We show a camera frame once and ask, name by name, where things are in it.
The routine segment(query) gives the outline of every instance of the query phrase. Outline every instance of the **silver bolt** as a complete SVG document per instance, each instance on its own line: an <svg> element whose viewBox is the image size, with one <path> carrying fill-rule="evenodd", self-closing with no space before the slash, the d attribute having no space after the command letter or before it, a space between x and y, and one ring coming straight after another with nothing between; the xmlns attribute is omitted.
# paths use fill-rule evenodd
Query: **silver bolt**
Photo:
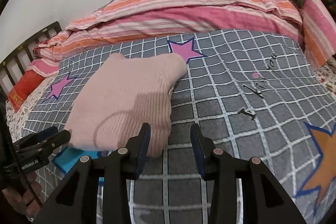
<svg viewBox="0 0 336 224"><path fill-rule="evenodd" d="M260 158L257 158L257 157L253 157L251 159L251 162L253 162L254 164L260 164L261 163L261 159Z"/></svg>
<svg viewBox="0 0 336 224"><path fill-rule="evenodd" d="M224 151L222 149L220 149L220 148L215 148L213 150L213 153L216 154L216 155L221 155L221 154L224 153Z"/></svg>
<svg viewBox="0 0 336 224"><path fill-rule="evenodd" d="M126 154L127 152L128 152L128 150L127 150L126 147L122 147L122 148L119 148L119 149L118 149L118 153L119 153L120 155L124 155L124 154Z"/></svg>
<svg viewBox="0 0 336 224"><path fill-rule="evenodd" d="M81 161L81 162L88 162L89 159L90 159L89 156L84 155L84 156L81 156L80 161Z"/></svg>

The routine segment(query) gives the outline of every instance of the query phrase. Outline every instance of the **bed headboard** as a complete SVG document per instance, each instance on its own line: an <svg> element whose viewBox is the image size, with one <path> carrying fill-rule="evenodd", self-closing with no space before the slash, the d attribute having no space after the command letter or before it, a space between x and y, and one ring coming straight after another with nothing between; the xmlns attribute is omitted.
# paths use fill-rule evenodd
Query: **bed headboard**
<svg viewBox="0 0 336 224"><path fill-rule="evenodd" d="M61 30L58 21L46 26L16 47L0 63L0 93L7 95L25 73L30 62L35 59L35 44L55 36Z"/></svg>

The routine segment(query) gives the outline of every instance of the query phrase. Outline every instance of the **red cushion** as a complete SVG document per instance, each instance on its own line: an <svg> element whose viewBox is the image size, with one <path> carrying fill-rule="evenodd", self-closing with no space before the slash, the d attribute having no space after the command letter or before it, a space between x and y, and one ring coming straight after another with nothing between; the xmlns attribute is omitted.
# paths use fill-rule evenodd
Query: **red cushion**
<svg viewBox="0 0 336 224"><path fill-rule="evenodd" d="M33 70L26 71L19 82L15 84L8 94L8 100L17 112L27 97L42 83L45 78Z"/></svg>

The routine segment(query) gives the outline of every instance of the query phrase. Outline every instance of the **pink folded sweater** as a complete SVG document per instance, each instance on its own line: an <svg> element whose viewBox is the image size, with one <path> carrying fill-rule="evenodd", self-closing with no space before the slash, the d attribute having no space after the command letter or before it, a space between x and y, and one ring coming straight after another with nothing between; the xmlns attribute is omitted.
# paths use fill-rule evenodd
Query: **pink folded sweater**
<svg viewBox="0 0 336 224"><path fill-rule="evenodd" d="M149 156L159 156L171 131L170 99L186 63L176 53L126 59L112 54L76 98L65 129L83 150L116 150L151 125Z"/></svg>

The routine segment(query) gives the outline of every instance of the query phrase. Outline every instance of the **gray checkered bedspread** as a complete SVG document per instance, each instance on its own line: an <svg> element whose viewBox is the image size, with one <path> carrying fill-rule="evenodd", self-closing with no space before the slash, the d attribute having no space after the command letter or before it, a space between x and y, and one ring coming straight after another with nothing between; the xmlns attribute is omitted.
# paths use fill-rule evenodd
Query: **gray checkered bedspread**
<svg viewBox="0 0 336 224"><path fill-rule="evenodd" d="M167 39L182 43L192 37L194 50L207 57L190 60L188 73L175 86L172 131L162 157L149 160L140 179L128 182L132 223L207 223L213 184L197 174L189 138L193 122L231 155L246 160L260 157L307 223L318 223L335 199L336 185L331 183L315 215L317 193L295 198L320 157L303 122L331 131L336 102L316 82L297 43L281 35L215 31L132 41L78 54L61 62L55 82L68 73L77 78L58 100L45 100L50 88L46 90L31 111L23 136L52 125L62 129L81 88L110 54L150 57L169 52ZM63 174L49 164L38 171L38 177L47 198ZM98 223L102 191L100 187ZM240 182L237 194L237 223L242 223Z"/></svg>

